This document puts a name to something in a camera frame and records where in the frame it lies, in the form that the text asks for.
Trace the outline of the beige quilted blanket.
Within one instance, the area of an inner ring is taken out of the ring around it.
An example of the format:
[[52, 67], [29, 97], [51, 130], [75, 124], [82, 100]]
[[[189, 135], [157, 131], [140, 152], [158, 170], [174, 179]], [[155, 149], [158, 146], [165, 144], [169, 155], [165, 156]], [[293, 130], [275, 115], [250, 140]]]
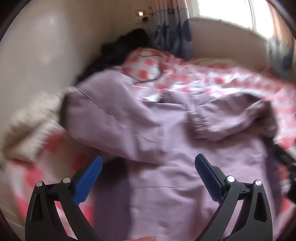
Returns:
[[41, 92], [11, 117], [1, 149], [5, 159], [35, 163], [50, 135], [59, 128], [62, 102], [70, 88]]

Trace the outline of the lilac and purple padded jacket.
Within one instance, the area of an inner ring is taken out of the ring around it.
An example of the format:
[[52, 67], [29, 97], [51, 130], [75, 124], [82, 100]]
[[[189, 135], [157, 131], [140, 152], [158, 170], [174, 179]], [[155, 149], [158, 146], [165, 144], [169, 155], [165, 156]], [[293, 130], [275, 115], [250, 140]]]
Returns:
[[104, 189], [96, 204], [103, 239], [196, 239], [218, 208], [195, 169], [198, 154], [240, 182], [262, 181], [278, 228], [281, 189], [268, 146], [278, 124], [271, 102], [201, 90], [141, 101], [129, 77], [107, 70], [67, 94], [64, 116], [72, 138], [105, 160], [125, 161], [127, 181]]

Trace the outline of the blue patterned pink curtain left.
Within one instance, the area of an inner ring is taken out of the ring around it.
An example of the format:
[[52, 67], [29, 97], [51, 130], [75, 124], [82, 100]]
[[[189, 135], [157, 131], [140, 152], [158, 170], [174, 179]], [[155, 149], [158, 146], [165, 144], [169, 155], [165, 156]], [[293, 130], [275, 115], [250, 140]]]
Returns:
[[152, 1], [152, 45], [186, 61], [193, 57], [189, 10], [185, 0]]

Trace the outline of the red white checkered bed cover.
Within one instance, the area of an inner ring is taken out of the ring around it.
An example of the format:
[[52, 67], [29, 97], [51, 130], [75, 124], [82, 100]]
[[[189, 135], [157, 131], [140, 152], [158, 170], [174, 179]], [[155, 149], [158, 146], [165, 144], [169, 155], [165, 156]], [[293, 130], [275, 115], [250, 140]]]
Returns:
[[[123, 66], [108, 70], [114, 70], [129, 77], [135, 89], [135, 96], [141, 101], [158, 102], [164, 91], [193, 92], [198, 90], [212, 97], [242, 92], [269, 101], [278, 125], [273, 140], [295, 153], [293, 148], [295, 87], [268, 73], [256, 73], [229, 60], [196, 59], [185, 62], [168, 53], [152, 49], [137, 49], [128, 56]], [[26, 218], [30, 195], [38, 180], [43, 179], [46, 183], [58, 181], [64, 175], [73, 174], [96, 154], [102, 154], [93, 147], [81, 144], [67, 132], [64, 126], [66, 96], [60, 111], [60, 126], [47, 139], [37, 161], [29, 163], [13, 159], [8, 164], [11, 200], [16, 204], [21, 220]], [[123, 158], [109, 157], [104, 161], [107, 164], [114, 164], [117, 168], [122, 168], [127, 174]], [[287, 173], [277, 163], [276, 168], [281, 189], [281, 202], [277, 216], [277, 229], [273, 229], [274, 238], [280, 235], [293, 210], [293, 204], [285, 196], [288, 186]], [[97, 225], [96, 204], [102, 191], [104, 189], [111, 191], [116, 185], [123, 185], [127, 181], [127, 177], [115, 177], [110, 169], [105, 169], [102, 176], [111, 178], [114, 184], [99, 185], [91, 192], [86, 202], [81, 204], [82, 212], [94, 227]]]

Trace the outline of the blue patterned pink curtain right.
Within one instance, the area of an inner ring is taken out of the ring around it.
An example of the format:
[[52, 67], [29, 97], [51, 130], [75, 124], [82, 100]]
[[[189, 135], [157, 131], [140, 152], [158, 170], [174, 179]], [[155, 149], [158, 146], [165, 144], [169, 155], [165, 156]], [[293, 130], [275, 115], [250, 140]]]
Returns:
[[286, 81], [295, 79], [295, 38], [284, 19], [272, 6], [273, 35], [268, 39], [268, 58], [272, 72]]

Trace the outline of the window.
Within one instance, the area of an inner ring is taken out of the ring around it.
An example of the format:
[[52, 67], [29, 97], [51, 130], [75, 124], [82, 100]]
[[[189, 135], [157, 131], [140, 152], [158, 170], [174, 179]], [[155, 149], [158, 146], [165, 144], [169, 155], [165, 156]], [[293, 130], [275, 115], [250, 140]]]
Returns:
[[274, 34], [273, 18], [267, 1], [194, 1], [193, 16], [222, 21], [269, 39]]

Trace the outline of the black clothing pile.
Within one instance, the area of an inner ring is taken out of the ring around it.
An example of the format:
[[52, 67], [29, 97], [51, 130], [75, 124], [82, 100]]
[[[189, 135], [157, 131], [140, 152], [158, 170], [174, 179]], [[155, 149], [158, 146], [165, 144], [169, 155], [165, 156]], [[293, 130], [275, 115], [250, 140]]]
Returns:
[[82, 73], [77, 77], [76, 83], [85, 80], [94, 73], [121, 65], [133, 50], [150, 46], [150, 37], [142, 28], [134, 29], [122, 35], [114, 42], [103, 44], [99, 55], [84, 68]]

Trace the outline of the wall power socket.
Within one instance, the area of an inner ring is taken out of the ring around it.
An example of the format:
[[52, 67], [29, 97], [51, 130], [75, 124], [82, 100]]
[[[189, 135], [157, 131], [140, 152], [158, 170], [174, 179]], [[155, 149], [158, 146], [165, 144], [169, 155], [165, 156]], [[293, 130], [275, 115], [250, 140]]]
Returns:
[[145, 23], [145, 22], [148, 22], [149, 21], [149, 17], [148, 16], [144, 16], [142, 18], [142, 22]]

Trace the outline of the blue patterned pink curtain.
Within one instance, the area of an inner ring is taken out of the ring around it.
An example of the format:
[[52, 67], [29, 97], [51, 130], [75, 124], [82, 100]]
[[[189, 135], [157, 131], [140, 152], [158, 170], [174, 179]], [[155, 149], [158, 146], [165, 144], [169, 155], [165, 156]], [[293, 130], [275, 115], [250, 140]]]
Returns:
[[186, 61], [193, 57], [189, 10], [185, 0], [152, 1], [152, 45]]
[[295, 79], [295, 38], [284, 19], [272, 6], [273, 35], [268, 39], [268, 58], [272, 72], [286, 81]]

